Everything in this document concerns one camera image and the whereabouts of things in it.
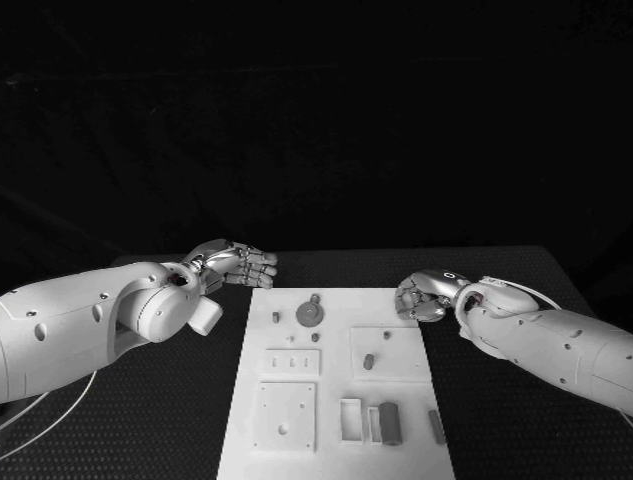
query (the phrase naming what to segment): hole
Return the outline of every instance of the hole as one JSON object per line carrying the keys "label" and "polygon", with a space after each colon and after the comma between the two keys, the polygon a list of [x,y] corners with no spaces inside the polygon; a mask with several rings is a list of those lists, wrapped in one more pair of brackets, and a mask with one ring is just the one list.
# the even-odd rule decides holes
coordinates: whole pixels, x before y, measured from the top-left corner
{"label": "hole", "polygon": [[100,323],[100,320],[103,319],[103,307],[100,305],[92,306],[92,318],[95,319],[95,322]]}
{"label": "hole", "polygon": [[46,338],[46,325],[43,323],[38,323],[35,325],[35,338],[42,342]]}

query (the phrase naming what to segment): robotic hand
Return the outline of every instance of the robotic hand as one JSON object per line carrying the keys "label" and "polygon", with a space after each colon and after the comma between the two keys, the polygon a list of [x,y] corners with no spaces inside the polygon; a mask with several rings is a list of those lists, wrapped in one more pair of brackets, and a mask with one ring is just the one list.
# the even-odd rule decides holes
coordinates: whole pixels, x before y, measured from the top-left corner
{"label": "robotic hand", "polygon": [[179,263],[140,262],[26,285],[0,296],[0,403],[75,382],[188,323],[208,335],[224,283],[270,289],[277,257],[224,239]]}
{"label": "robotic hand", "polygon": [[436,322],[453,308],[460,336],[485,353],[633,417],[633,335],[522,287],[555,307],[539,310],[511,284],[490,277],[472,283],[447,270],[415,272],[395,291],[398,317]]}

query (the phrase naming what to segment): white platform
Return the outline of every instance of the white platform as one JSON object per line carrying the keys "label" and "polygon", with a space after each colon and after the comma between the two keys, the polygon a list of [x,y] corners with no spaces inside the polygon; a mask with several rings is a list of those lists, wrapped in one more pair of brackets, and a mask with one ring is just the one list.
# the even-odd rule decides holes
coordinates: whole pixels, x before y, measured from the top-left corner
{"label": "white platform", "polygon": [[[320,295],[325,317],[317,327],[304,328],[297,323],[294,313],[302,303],[309,301],[312,293]],[[424,351],[421,334],[417,322],[397,318],[394,293],[392,288],[254,289],[219,463],[219,480],[454,479],[447,445],[437,445],[428,419],[428,410],[438,410],[438,406],[428,380],[427,358],[418,354],[420,348]],[[280,312],[277,324],[273,323],[274,311]],[[376,352],[372,353],[375,360],[371,371],[355,372],[352,369],[362,353],[359,349],[368,350],[361,343],[351,345],[353,327],[391,328],[389,340],[376,340],[371,345],[378,352],[378,355]],[[392,341],[395,333],[401,332],[400,328],[410,329],[397,340],[404,337],[408,344],[408,354],[402,362],[404,365],[413,365],[414,373],[407,375],[407,381],[400,381],[400,378],[398,381],[387,381],[389,373],[384,373],[384,380],[374,378],[374,374],[366,381],[355,380],[355,374],[362,378],[362,372],[376,372],[376,366],[385,367],[387,372],[400,371],[402,364],[395,363],[392,350],[401,346]],[[320,335],[316,343],[312,342],[312,333]],[[286,349],[320,350],[317,373],[312,364],[307,364],[307,368],[302,367],[306,368],[304,375],[297,372],[280,376],[270,372],[274,355],[267,354],[265,350]],[[284,409],[284,413],[273,410],[270,417],[263,412],[263,416],[257,415],[258,408],[268,408],[263,406],[268,403],[261,403],[267,398],[261,396],[261,383],[300,384],[294,385],[300,392],[299,401],[289,402],[293,405]],[[314,443],[304,443],[303,450],[283,450],[276,442],[290,442],[291,433],[299,445],[303,443],[302,439],[309,438],[306,426],[313,414],[307,409],[307,397],[303,396],[306,392],[302,392],[304,386],[314,386]],[[364,444],[340,443],[339,410],[343,398],[361,399],[362,402]],[[384,402],[397,403],[400,409],[402,445],[394,447],[371,443],[368,407],[378,407]],[[299,408],[297,404],[304,404],[306,408]],[[294,415],[303,415],[299,421]],[[261,425],[267,432],[254,431],[257,425]],[[254,438],[270,439],[271,448],[265,450],[254,446],[254,443],[258,443]]]}

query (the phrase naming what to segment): black table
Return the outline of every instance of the black table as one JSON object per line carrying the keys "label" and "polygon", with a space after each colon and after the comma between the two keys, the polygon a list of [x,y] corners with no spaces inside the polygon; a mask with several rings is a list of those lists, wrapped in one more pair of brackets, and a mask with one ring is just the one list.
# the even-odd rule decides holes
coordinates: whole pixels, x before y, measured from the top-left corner
{"label": "black table", "polygon": [[[414,271],[441,267],[472,280],[518,282],[593,315],[539,246],[277,253],[274,287],[394,288]],[[113,266],[183,256],[121,257]],[[251,289],[227,285],[211,298],[225,313],[209,337],[186,326],[103,369],[61,425],[0,462],[0,479],[215,478]],[[620,414],[486,355],[460,338],[450,312],[420,327],[456,478],[633,479],[633,429]],[[55,391],[19,420],[0,455],[59,417],[87,381]]]}

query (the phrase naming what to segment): rectangular block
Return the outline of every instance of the rectangular block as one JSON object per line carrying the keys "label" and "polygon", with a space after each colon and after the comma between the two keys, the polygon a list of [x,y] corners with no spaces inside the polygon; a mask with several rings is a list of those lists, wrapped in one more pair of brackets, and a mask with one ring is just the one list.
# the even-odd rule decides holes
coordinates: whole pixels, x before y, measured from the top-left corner
{"label": "rectangular block", "polygon": [[356,398],[340,399],[340,443],[345,445],[364,443],[362,401]]}
{"label": "rectangular block", "polygon": [[369,438],[372,445],[382,445],[381,440],[381,417],[378,414],[378,407],[369,407]]}
{"label": "rectangular block", "polygon": [[265,350],[264,375],[320,376],[320,350]]}
{"label": "rectangular block", "polygon": [[[355,380],[431,382],[431,370],[418,328],[353,327],[349,330],[349,343]],[[365,368],[366,355],[374,357],[371,369]]]}
{"label": "rectangular block", "polygon": [[313,452],[316,384],[260,383],[251,449]]}

